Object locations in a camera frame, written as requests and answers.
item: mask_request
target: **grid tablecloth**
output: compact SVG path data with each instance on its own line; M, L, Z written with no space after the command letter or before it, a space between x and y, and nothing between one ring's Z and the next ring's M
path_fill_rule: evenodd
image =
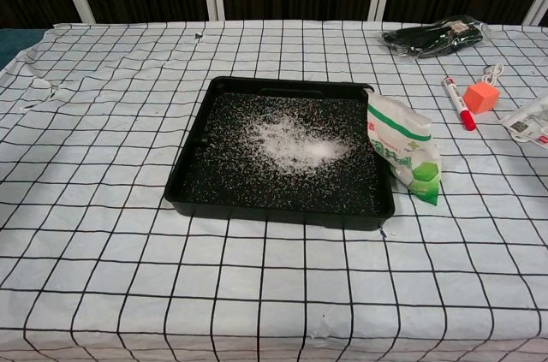
M59 25L0 74L0 359L548 360L548 154L497 119L548 93L548 34L418 62L402 24ZM440 85L505 64L465 131ZM434 207L380 232L178 215L162 200L211 78L365 82L433 120Z

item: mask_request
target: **red marker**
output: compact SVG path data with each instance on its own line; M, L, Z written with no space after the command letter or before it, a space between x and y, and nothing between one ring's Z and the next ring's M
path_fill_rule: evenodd
M476 129L476 123L472 118L472 113L464 103L461 94L459 94L459 91L456 89L455 80L451 77L445 78L444 86L447 89L453 104L455 105L456 112L458 112L459 116L461 116L461 121L464 124L464 127L466 127L468 131L474 131Z

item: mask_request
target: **plastic tray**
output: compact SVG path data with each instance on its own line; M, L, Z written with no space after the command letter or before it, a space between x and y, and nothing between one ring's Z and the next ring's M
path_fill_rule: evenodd
M367 85L217 77L165 187L187 216L376 229L394 213L389 167L366 132ZM312 174L280 172L249 133L291 115L351 151Z

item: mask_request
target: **orange foam block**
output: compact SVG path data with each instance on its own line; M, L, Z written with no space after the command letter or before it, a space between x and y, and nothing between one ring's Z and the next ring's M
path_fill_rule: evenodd
M482 81L469 86L462 99L469 110L474 114L480 114L492 109L499 95L497 88Z

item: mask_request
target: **white packet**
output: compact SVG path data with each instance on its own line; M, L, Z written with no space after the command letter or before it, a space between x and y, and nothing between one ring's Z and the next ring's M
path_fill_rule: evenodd
M367 134L373 149L409 191L437 205L442 161L432 139L432 121L400 101L367 94Z
M516 141L531 141L548 150L548 95L535 99L500 122Z

